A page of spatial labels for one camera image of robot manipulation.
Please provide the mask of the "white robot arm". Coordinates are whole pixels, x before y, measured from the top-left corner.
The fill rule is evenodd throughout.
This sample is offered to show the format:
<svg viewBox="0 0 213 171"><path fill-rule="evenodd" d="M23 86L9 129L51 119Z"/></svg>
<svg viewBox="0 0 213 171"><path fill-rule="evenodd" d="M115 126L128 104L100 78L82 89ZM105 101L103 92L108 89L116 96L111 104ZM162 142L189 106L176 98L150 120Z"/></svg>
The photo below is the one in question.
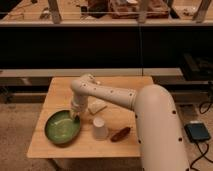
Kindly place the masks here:
<svg viewBox="0 0 213 171"><path fill-rule="evenodd" d="M172 95L157 84L139 90L98 85L91 74L71 82L71 110L79 115L93 96L134 112L142 171L190 171Z"/></svg>

